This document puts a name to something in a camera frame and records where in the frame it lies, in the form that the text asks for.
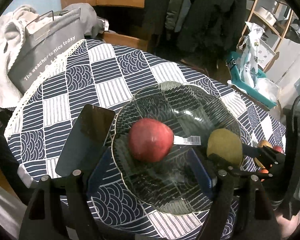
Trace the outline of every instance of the teal box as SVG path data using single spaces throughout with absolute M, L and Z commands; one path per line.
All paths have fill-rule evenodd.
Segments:
M 277 104 L 268 98 L 265 98 L 263 95 L 261 95 L 258 91 L 254 90 L 252 87 L 248 86 L 246 83 L 244 83 L 240 79 L 240 74 L 239 74 L 239 69 L 237 65 L 235 64 L 235 59 L 239 57 L 239 54 L 236 52 L 231 52 L 229 56 L 227 57 L 226 63 L 227 67 L 230 71 L 231 74 L 231 82 L 232 84 L 236 85 L 237 87 L 246 90 L 247 94 L 256 100 L 258 100 L 260 103 L 265 105 L 267 108 L 272 109 L 274 108 Z M 261 70 L 258 69 L 258 78 L 265 78 L 266 74 Z

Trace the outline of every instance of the barcode sticker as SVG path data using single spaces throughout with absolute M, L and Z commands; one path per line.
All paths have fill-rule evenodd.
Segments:
M 107 20 L 105 20 L 105 32 L 109 31 L 109 22 Z
M 183 138 L 175 135 L 173 144 L 178 145 L 201 145 L 200 136 L 190 136 L 188 138 Z

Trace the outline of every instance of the patterned tablecloth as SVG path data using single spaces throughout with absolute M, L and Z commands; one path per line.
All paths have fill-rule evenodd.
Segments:
M 58 176 L 58 157 L 85 104 L 118 113 L 138 90 L 165 81 L 196 84 L 220 98 L 238 120 L 244 143 L 252 145 L 253 141 L 267 139 L 273 145 L 285 147 L 282 124 L 245 96 L 188 67 L 138 49 L 95 40 L 81 40 L 71 51 L 61 55 L 56 60 L 61 63 L 48 68 L 33 84 L 6 129 L 12 153 L 37 181 L 44 174 Z M 243 167 L 249 171 L 256 169 L 249 157 Z M 174 216 L 155 210 L 130 194 L 114 163 L 88 204 L 93 216 L 108 225 L 167 239 L 194 239 L 208 213 Z M 234 202 L 223 238 L 230 236 L 236 210 Z

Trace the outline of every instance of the hanging clothes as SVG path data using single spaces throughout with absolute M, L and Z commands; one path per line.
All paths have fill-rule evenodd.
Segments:
M 150 34 L 160 35 L 164 30 L 170 0 L 145 0 L 142 27 Z
M 176 22 L 175 29 L 174 29 L 174 31 L 176 33 L 181 31 L 183 22 L 185 21 L 186 16 L 187 16 L 187 14 L 189 12 L 189 9 L 191 7 L 191 4 L 193 2 L 194 2 L 194 0 L 183 0 L 181 8 L 180 8 L 179 15 L 178 15 L 178 20 Z
M 184 0 L 170 0 L 165 22 L 167 30 L 174 30 L 183 1 Z
M 235 50 L 241 36 L 246 0 L 195 0 L 177 40 L 179 49 L 197 48 L 224 56 Z

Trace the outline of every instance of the gray bag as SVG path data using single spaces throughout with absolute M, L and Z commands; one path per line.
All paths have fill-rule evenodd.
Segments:
M 26 42 L 8 73 L 8 77 L 24 94 L 31 84 L 50 65 L 57 55 L 84 38 L 80 23 L 80 8 L 45 25 L 34 34 L 26 35 Z

